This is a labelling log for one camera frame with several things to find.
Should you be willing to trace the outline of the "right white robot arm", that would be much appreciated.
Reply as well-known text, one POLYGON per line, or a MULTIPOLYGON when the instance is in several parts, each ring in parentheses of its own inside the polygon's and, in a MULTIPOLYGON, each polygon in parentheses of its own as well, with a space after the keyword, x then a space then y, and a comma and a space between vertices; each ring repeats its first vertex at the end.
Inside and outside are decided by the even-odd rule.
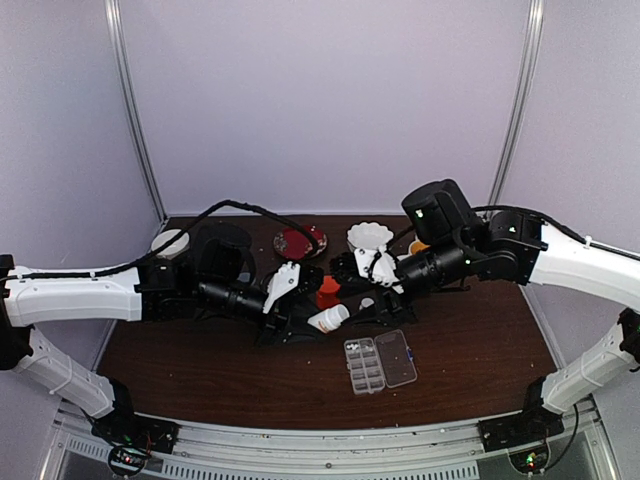
POLYGON ((352 291, 398 288, 410 298, 475 276, 564 287, 623 306, 616 323, 568 366, 534 382, 524 411, 513 419, 519 440, 535 440, 578 400, 639 366, 639 257, 579 235, 538 211, 493 205, 480 217, 452 179, 427 183, 401 206, 426 249, 403 260, 389 244, 357 249, 330 263, 340 285, 352 291))

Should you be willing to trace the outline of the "front aluminium rail base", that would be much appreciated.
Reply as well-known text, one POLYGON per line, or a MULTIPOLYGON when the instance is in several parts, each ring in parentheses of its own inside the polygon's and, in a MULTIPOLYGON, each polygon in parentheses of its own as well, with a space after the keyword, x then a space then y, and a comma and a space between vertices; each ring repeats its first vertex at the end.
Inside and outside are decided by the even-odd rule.
POLYGON ((547 441, 488 451, 476 419, 361 430, 277 430, 178 421, 170 453, 155 453, 142 479, 522 479, 514 463, 548 447, 544 479, 618 479, 595 402, 564 418, 547 441))

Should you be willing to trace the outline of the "clear plastic pill organizer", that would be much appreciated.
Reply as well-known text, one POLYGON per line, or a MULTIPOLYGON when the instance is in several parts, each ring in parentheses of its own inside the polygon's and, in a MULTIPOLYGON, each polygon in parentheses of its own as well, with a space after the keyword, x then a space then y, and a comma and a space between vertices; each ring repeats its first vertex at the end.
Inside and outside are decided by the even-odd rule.
POLYGON ((343 350, 355 395, 376 394, 411 384, 418 378, 413 354, 402 330, 346 340, 343 350), (344 347, 347 342, 358 342, 360 348, 347 351, 344 347))

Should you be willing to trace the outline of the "floral mug yellow inside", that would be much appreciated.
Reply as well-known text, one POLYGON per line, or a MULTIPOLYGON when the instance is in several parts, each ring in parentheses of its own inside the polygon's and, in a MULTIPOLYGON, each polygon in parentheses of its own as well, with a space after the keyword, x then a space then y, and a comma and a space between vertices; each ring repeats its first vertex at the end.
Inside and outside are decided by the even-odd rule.
POLYGON ((424 244, 423 242, 421 242, 419 240, 414 240, 408 246, 408 254, 409 255, 415 255, 415 254, 417 254, 417 253, 419 253, 421 251, 424 251, 424 250, 426 250, 428 248, 429 248, 428 244, 424 244))

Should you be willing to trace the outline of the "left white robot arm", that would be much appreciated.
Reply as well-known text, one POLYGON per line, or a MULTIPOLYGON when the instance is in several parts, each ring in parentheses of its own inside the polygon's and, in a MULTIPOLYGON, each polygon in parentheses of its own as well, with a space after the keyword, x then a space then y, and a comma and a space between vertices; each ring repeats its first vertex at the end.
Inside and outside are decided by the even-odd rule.
POLYGON ((24 373, 74 403, 123 444, 144 433, 127 387, 79 365, 37 324, 157 322, 209 311, 256 323, 263 345, 316 340, 322 333, 320 310, 309 298, 322 282, 321 269, 288 262, 261 288, 240 279, 255 263, 252 239, 239 226, 217 222, 167 235, 134 265, 101 271, 43 271, 17 266, 10 255, 1 258, 2 370, 24 373))

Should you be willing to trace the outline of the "white ceramic rice bowl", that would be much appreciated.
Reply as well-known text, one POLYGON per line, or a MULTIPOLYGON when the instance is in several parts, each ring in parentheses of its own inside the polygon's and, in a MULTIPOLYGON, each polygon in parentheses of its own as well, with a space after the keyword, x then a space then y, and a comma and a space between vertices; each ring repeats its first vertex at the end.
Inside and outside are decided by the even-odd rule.
POLYGON ((190 247, 190 236, 180 229, 165 230, 154 238, 150 251, 155 253, 157 258, 172 260, 190 247))

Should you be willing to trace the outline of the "white scalloped bowl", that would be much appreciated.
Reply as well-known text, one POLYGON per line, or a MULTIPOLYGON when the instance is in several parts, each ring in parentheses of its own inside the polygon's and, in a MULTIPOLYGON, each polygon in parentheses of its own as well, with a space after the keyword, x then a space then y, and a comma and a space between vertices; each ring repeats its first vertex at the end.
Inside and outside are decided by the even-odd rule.
POLYGON ((394 233, 378 222, 361 222, 352 225, 346 232, 349 250, 378 250, 394 237, 394 233))

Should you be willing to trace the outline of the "right aluminium frame post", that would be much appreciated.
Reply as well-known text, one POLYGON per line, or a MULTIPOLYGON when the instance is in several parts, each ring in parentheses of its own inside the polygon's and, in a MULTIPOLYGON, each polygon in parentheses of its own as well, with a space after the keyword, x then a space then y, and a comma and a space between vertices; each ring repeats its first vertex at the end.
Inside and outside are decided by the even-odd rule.
POLYGON ((488 197, 488 205, 501 200, 513 164, 524 121, 528 98, 536 73, 544 28, 545 1, 531 0, 526 21, 518 78, 496 173, 488 197))

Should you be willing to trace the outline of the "red floral plate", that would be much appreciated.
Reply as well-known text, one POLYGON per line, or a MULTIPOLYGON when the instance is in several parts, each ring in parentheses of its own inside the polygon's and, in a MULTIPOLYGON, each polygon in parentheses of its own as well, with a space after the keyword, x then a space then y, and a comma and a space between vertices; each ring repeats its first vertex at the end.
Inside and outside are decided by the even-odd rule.
POLYGON ((283 228, 274 236, 272 245, 275 252, 291 261, 317 257, 324 252, 328 246, 327 235, 316 225, 304 225, 303 228, 317 241, 318 248, 314 255, 310 254, 312 245, 309 239, 291 227, 283 228))

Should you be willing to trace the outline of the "orange pill bottle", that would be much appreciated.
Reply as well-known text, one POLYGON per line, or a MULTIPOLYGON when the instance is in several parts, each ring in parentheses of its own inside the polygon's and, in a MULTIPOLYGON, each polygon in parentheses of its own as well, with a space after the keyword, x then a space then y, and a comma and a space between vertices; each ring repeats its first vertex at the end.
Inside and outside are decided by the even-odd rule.
POLYGON ((325 275, 320 288, 316 292, 317 307, 325 310, 338 305, 340 303, 338 298, 340 288, 340 284, 331 275, 325 275))

